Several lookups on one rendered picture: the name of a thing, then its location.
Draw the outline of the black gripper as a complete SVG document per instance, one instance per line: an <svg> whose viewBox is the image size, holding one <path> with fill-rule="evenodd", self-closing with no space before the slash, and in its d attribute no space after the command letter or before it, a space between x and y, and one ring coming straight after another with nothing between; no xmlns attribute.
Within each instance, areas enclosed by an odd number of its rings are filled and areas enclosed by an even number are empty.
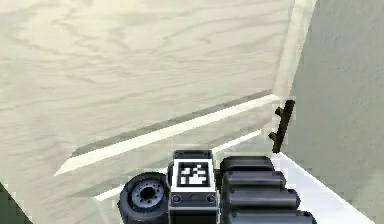
<svg viewBox="0 0 384 224"><path fill-rule="evenodd" d="M123 187L117 203L123 224L168 224L166 175L145 172Z"/></svg>

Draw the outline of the pale wooden room door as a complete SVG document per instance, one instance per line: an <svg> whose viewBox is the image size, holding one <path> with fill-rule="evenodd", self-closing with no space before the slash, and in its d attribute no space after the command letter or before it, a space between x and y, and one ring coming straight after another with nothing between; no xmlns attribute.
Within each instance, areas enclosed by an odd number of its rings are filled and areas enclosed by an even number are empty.
<svg viewBox="0 0 384 224"><path fill-rule="evenodd" d="M0 182L32 224L120 224L176 149L266 155L317 0L0 0Z"/></svg>

